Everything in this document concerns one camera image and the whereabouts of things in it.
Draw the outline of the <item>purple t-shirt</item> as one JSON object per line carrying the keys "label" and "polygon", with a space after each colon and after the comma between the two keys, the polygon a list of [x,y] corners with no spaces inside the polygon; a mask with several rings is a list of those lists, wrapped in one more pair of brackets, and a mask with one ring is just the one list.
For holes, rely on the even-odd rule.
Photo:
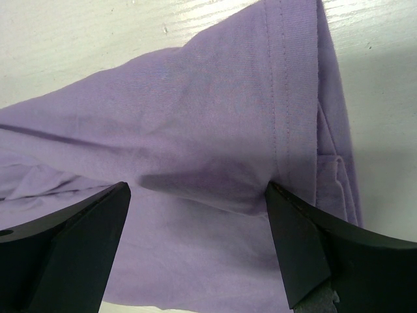
{"label": "purple t-shirt", "polygon": [[132,199],[107,302],[288,312],[267,184],[362,222],[322,2],[259,1],[181,48],[1,110],[2,227],[119,181]]}

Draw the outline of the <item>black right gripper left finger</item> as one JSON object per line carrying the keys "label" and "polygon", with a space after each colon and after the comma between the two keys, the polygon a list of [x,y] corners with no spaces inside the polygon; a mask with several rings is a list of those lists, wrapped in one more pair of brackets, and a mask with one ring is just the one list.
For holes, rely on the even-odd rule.
{"label": "black right gripper left finger", "polygon": [[1,311],[98,312],[131,198],[119,182],[1,230]]}

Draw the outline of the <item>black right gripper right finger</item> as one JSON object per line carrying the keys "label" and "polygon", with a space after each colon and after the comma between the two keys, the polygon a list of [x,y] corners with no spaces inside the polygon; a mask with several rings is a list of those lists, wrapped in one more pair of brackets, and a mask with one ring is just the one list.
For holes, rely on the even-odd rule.
{"label": "black right gripper right finger", "polygon": [[416,243],[359,228],[275,183],[265,198],[292,311],[416,311]]}

